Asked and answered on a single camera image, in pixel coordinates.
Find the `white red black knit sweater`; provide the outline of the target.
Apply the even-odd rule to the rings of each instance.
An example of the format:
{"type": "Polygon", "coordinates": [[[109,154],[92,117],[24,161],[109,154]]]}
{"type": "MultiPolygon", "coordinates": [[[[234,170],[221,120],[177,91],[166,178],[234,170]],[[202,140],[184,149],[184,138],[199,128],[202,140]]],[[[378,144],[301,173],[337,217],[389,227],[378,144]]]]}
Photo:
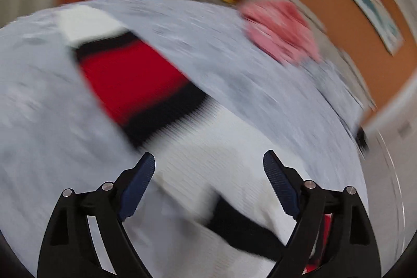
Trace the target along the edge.
{"type": "Polygon", "coordinates": [[[157,183],[194,221],[205,221],[222,194],[245,216],[288,238],[284,214],[261,169],[273,149],[299,170],[318,163],[334,110],[305,69],[280,66],[243,32],[237,11],[186,1],[146,6],[124,24],[85,4],[58,12],[72,47],[132,30],[207,93],[198,110],[154,133],[157,183]]]}

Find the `black object beside bed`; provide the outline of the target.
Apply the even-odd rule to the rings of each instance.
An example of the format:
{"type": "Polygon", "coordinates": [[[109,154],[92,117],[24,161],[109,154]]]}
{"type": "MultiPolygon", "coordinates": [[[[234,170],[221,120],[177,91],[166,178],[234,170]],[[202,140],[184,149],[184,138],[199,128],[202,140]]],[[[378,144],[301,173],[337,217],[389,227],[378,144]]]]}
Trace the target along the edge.
{"type": "Polygon", "coordinates": [[[369,146],[367,144],[367,136],[362,127],[359,127],[356,133],[355,142],[363,155],[369,150],[369,146]]]}

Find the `grey butterfly bedspread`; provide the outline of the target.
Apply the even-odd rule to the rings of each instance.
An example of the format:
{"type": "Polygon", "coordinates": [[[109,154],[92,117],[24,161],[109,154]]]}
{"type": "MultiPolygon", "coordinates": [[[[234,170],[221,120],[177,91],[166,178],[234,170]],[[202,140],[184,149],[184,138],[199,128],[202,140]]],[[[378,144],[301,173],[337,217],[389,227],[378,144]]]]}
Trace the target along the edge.
{"type": "MultiPolygon", "coordinates": [[[[74,4],[127,24],[146,6],[182,2],[86,1],[1,28],[1,234],[31,274],[37,274],[43,235],[62,191],[82,193],[113,182],[146,152],[155,157],[156,171],[124,228],[154,277],[266,277],[273,267],[271,260],[233,248],[208,228],[216,203],[228,202],[222,194],[216,194],[207,220],[194,221],[156,181],[156,154],[146,141],[198,110],[207,93],[130,29],[72,47],[57,22],[58,12],[74,4]]],[[[267,151],[303,178],[330,190],[353,186],[366,201],[353,137],[358,120],[341,116],[342,105],[353,103],[351,94],[332,65],[307,61],[297,67],[307,71],[335,112],[327,152],[316,165],[299,170],[277,151],[267,151]]]]}

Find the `beige padded headboard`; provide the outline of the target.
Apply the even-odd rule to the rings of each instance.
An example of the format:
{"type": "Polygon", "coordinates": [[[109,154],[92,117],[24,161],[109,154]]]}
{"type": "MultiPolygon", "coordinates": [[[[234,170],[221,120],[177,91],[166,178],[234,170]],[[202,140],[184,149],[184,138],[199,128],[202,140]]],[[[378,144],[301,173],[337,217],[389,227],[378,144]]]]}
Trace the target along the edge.
{"type": "Polygon", "coordinates": [[[332,62],[348,88],[354,93],[365,109],[376,110],[377,106],[372,98],[369,88],[360,73],[353,59],[341,48],[338,48],[327,36],[327,29],[322,21],[300,0],[285,0],[293,3],[302,16],[307,20],[310,29],[314,35],[315,41],[319,47],[320,55],[323,59],[332,62]]]}

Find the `pink garment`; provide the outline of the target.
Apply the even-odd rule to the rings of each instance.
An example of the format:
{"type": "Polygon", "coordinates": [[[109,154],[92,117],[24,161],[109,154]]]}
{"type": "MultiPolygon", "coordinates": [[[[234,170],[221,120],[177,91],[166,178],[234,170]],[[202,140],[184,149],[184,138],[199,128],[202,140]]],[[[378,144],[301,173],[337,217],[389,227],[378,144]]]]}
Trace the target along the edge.
{"type": "Polygon", "coordinates": [[[321,61],[308,22],[290,1],[261,0],[239,8],[244,32],[254,45],[280,64],[321,61]]]}

